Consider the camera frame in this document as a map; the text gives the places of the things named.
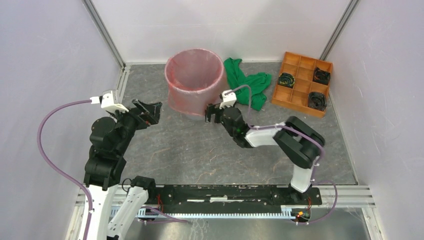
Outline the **red plastic trash bag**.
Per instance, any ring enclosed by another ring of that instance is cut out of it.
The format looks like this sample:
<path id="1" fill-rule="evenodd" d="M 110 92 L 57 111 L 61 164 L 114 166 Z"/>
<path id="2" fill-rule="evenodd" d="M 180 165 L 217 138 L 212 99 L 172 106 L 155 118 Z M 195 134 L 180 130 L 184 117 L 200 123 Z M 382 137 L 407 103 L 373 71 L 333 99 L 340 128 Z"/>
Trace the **red plastic trash bag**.
<path id="1" fill-rule="evenodd" d="M 204 113 L 208 104 L 220 100 L 229 89 L 223 60 L 215 52 L 192 48 L 171 56 L 164 67 L 168 86 L 168 105 L 183 111 Z"/>

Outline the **grey plastic trash bin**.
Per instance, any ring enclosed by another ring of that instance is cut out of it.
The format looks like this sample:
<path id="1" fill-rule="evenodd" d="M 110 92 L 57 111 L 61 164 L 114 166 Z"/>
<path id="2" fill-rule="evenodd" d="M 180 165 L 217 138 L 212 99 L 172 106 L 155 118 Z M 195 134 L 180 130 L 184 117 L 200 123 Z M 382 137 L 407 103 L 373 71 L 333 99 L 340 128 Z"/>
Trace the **grey plastic trash bin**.
<path id="1" fill-rule="evenodd" d="M 193 121 L 203 121 L 205 122 L 207 120 L 205 113 L 201 113 L 199 111 L 183 111 L 182 115 L 189 120 Z"/>

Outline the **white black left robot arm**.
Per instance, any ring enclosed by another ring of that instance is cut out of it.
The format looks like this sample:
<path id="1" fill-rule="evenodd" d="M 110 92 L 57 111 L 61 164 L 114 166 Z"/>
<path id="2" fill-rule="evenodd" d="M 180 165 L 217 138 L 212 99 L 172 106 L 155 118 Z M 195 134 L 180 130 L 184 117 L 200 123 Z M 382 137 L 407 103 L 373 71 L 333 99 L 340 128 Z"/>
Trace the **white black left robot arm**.
<path id="1" fill-rule="evenodd" d="M 160 121 L 161 102 L 144 103 L 137 99 L 133 107 L 120 105 L 109 116 L 97 119 L 91 126 L 88 161 L 84 170 L 85 197 L 80 240 L 123 240 L 143 204 L 157 198 L 153 178 L 136 176 L 130 184 L 122 206 L 110 218 L 112 203 L 126 166 L 124 158 L 135 132 Z"/>

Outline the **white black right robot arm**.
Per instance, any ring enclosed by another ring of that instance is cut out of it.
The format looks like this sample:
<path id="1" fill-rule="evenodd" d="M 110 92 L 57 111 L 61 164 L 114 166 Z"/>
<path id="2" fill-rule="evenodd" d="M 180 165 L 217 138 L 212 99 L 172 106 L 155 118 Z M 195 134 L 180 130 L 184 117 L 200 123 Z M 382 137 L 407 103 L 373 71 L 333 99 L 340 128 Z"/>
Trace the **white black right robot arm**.
<path id="1" fill-rule="evenodd" d="M 205 120 L 210 122 L 212 116 L 213 122 L 222 124 L 241 148 L 278 146 L 294 164 L 289 199 L 295 204 L 302 204 L 309 198 L 314 165 L 324 154 L 326 141 L 321 134 L 296 116 L 275 125 L 250 127 L 237 107 L 208 104 Z"/>

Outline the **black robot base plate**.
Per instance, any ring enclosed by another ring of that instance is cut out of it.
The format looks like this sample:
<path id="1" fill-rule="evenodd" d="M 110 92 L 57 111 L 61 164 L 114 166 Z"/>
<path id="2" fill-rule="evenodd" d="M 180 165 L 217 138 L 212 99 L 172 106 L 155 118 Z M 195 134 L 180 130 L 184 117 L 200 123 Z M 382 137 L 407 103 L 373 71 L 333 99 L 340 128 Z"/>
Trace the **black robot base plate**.
<path id="1" fill-rule="evenodd" d="M 277 213 L 281 207 L 306 209 L 323 203 L 319 188 L 299 193 L 276 184 L 172 185 L 149 192 L 147 205 L 164 213 Z"/>

